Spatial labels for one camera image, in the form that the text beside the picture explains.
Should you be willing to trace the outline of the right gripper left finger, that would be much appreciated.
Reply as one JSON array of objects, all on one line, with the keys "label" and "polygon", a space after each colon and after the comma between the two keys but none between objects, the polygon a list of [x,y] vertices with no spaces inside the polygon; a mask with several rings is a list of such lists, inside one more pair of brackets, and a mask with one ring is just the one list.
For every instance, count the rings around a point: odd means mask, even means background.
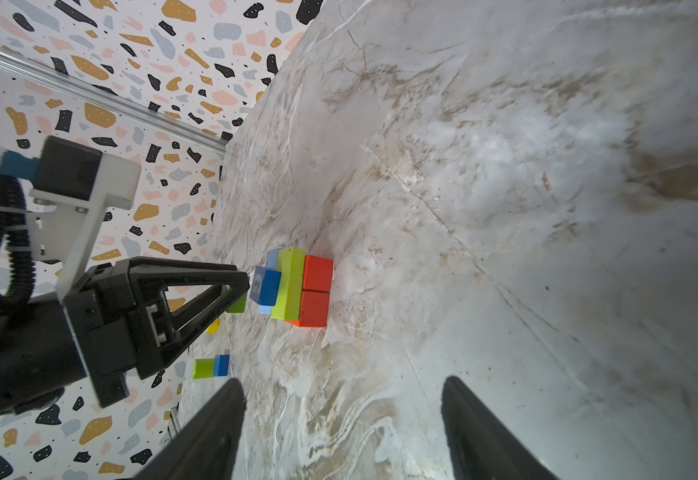
[{"label": "right gripper left finger", "polygon": [[238,379],[231,378],[136,477],[230,479],[245,411],[243,386]]}]

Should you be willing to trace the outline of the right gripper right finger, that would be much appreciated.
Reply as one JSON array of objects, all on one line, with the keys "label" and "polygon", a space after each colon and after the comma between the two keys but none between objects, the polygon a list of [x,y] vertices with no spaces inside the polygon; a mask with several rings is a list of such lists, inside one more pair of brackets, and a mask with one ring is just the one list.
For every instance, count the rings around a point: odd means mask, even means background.
[{"label": "right gripper right finger", "polygon": [[456,479],[553,479],[458,377],[443,386],[441,414]]}]

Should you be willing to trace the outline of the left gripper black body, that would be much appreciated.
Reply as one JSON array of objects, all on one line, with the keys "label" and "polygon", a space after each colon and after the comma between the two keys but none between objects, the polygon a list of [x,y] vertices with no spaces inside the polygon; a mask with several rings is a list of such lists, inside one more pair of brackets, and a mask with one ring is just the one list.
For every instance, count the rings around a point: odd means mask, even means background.
[{"label": "left gripper black body", "polygon": [[93,267],[76,280],[63,307],[78,355],[101,407],[130,395],[126,373],[146,379],[165,369],[152,317],[164,303],[146,292],[145,263]]}]

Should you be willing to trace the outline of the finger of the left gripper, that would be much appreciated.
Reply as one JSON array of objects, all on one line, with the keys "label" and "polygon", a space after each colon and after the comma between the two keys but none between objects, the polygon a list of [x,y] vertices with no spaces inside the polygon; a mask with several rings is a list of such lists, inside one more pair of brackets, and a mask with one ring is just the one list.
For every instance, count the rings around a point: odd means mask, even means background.
[{"label": "finger of the left gripper", "polygon": [[178,359],[210,324],[247,295],[248,281],[200,281],[187,285],[189,294],[172,310],[166,293],[178,284],[160,285],[145,298],[147,341],[144,347],[144,377],[165,370]]},{"label": "finger of the left gripper", "polygon": [[150,257],[117,262],[108,277],[110,289],[132,300],[158,298],[166,288],[176,286],[228,286],[237,299],[249,290],[250,281],[234,265]]}]

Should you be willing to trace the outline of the small yellow cube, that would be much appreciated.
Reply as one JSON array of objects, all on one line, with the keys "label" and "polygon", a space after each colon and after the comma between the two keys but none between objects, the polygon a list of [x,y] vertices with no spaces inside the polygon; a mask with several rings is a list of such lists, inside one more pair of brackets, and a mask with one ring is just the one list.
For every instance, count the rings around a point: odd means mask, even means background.
[{"label": "small yellow cube", "polygon": [[206,333],[210,334],[210,335],[215,334],[218,331],[219,326],[220,326],[220,319],[217,318],[208,326]]}]

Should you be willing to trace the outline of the small blue cube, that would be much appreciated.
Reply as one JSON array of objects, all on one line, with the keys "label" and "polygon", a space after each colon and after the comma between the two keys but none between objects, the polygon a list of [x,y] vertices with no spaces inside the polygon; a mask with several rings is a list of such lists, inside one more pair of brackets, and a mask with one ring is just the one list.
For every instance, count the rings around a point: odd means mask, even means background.
[{"label": "small blue cube", "polygon": [[214,377],[226,377],[229,375],[230,357],[227,354],[216,355],[214,358]]}]

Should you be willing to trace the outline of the green letter cube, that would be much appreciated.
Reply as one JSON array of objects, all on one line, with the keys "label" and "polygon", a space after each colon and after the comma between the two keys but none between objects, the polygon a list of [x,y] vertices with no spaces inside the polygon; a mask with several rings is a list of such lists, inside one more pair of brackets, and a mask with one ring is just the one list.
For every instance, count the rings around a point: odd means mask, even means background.
[{"label": "green letter cube", "polygon": [[246,304],[247,304],[247,295],[243,294],[226,309],[226,312],[230,313],[230,314],[244,313],[245,309],[246,309]]}]

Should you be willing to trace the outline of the blue number cube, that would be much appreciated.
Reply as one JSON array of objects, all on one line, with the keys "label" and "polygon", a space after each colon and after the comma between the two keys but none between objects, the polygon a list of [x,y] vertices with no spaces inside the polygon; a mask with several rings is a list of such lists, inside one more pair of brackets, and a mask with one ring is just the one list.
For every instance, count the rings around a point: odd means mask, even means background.
[{"label": "blue number cube", "polygon": [[251,279],[250,299],[260,306],[276,304],[282,273],[265,266],[256,266]]}]

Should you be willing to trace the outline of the light blue block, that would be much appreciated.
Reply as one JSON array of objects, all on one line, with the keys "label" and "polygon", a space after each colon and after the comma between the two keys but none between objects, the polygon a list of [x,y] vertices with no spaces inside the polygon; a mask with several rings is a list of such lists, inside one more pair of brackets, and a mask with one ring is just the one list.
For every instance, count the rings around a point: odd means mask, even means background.
[{"label": "light blue block", "polygon": [[[278,260],[278,254],[279,254],[280,249],[272,249],[267,252],[266,254],[266,260],[264,266],[268,269],[276,270],[277,269],[277,260]],[[265,306],[265,305],[260,305],[259,306],[259,313],[262,315],[270,315],[271,314],[271,306]]]}]

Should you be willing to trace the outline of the red block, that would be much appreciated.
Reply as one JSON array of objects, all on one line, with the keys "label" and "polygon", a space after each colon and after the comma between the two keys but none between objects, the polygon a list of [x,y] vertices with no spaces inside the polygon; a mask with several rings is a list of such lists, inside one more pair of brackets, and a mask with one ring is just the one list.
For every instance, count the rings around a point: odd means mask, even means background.
[{"label": "red block", "polygon": [[299,328],[326,328],[330,295],[327,292],[304,290],[301,296],[299,316],[287,323]]},{"label": "red block", "polygon": [[331,259],[307,255],[305,257],[302,288],[306,291],[329,293],[333,279],[334,262]]}]

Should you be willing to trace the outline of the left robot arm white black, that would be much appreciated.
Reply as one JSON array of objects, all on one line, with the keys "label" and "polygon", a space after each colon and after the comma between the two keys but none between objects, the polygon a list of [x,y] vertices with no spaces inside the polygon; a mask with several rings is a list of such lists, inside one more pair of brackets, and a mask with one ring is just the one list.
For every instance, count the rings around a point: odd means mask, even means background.
[{"label": "left robot arm white black", "polygon": [[87,378],[101,407],[126,399],[126,374],[170,366],[244,297],[234,265],[135,257],[90,268],[64,299],[0,317],[0,416],[44,409]]}]

